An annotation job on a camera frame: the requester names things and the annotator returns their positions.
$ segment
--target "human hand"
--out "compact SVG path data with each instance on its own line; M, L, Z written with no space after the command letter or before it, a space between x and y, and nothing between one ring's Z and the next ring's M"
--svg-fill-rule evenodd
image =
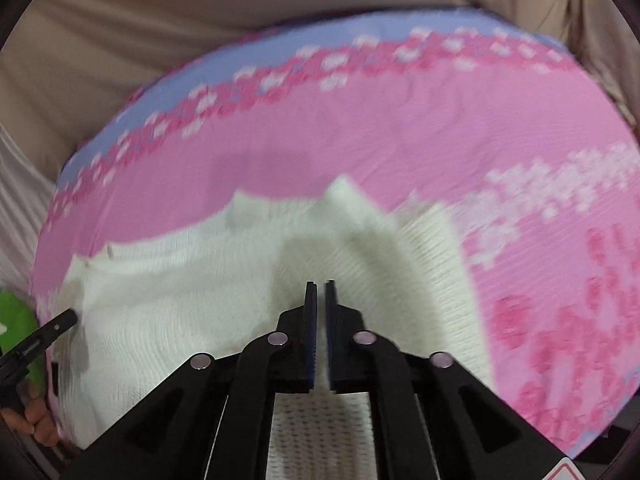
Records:
M37 386L29 383L28 391L31 400L24 410L24 416L18 415L11 408L3 408L0 413L12 430L33 435L34 439L43 446L53 447L60 440L56 425Z

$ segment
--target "knit texture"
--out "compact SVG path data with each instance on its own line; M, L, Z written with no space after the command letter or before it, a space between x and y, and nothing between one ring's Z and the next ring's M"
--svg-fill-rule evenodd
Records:
M405 352L449 351L492 385L476 298L444 208L384 214L340 178L317 201L236 194L181 232L76 257L57 300L80 315L54 350L63 428L88 446L192 354L242 351L303 303L308 280L332 279L340 302L359 309L370 330ZM328 391L319 323L316 390L277 396L268 478L375 478L367 397Z

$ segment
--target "white sticker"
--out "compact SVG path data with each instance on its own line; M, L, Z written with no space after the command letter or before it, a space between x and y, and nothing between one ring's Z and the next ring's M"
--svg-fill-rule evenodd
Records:
M564 457L542 480L584 480L584 476L571 460Z

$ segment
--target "green fabric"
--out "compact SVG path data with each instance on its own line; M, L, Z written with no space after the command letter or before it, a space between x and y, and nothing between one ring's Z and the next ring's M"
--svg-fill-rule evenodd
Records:
M24 301L12 292L0 290L0 349L5 354L20 341L38 329L38 320ZM36 359L29 366L27 379L38 386L41 394L46 389L44 358Z

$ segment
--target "pink fabric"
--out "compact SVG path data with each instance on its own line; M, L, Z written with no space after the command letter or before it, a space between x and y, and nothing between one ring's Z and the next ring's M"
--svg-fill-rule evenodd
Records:
M411 41L382 44L367 70L324 70L336 52L320 51L305 61L308 77L286 76L256 98L284 72L263 70L239 104L224 88L195 89L124 137L52 203L33 276L41 317L73 253L201 221L238 189L317 197L348 174L387 210L411 193L449 204L498 392L576 454L640 381L638 150L566 56L556 66L500 49L413 57ZM548 51L508 41L512 52Z

